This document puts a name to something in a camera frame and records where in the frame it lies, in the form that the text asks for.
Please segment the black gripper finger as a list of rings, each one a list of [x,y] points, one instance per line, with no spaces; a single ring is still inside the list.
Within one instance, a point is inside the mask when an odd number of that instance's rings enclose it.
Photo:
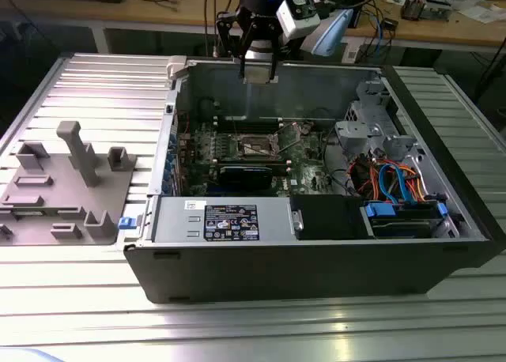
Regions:
[[[274,79],[278,66],[281,34],[282,28],[276,17],[255,18],[255,58],[270,61],[270,80]]]
[[[232,26],[237,23],[242,30],[239,40],[234,40],[230,35]],[[219,12],[216,17],[216,26],[221,45],[228,56],[240,61],[240,77],[245,74],[245,62],[247,50],[253,41],[253,20],[249,10],[237,10],[236,12]]]

